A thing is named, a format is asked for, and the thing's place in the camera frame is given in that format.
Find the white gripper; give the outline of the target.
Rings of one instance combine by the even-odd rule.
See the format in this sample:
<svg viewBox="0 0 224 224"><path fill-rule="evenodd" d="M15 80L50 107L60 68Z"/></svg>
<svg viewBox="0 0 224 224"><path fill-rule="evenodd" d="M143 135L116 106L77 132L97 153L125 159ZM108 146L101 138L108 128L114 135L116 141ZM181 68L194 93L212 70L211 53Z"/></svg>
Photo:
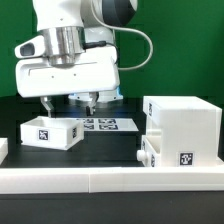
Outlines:
<svg viewBox="0 0 224 224"><path fill-rule="evenodd" d="M92 116L99 98L98 92L114 90L120 84L114 46L87 49L78 54L75 64L69 67L53 67L49 64L44 56L42 35L18 45L14 52L19 58L15 68L19 94L24 98L41 97L48 117L53 111L48 96L93 92L86 106L86 114Z"/></svg>

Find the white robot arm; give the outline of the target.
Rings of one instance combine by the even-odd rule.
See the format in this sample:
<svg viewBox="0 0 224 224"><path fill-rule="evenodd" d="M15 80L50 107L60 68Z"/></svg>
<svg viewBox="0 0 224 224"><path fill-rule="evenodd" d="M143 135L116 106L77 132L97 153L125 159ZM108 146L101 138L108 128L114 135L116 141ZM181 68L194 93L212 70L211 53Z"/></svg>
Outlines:
<svg viewBox="0 0 224 224"><path fill-rule="evenodd" d="M32 1L39 35L15 48L19 94L40 98L49 112L52 96L67 95L89 115L98 103L120 100L112 29L133 18L137 0Z"/></svg>

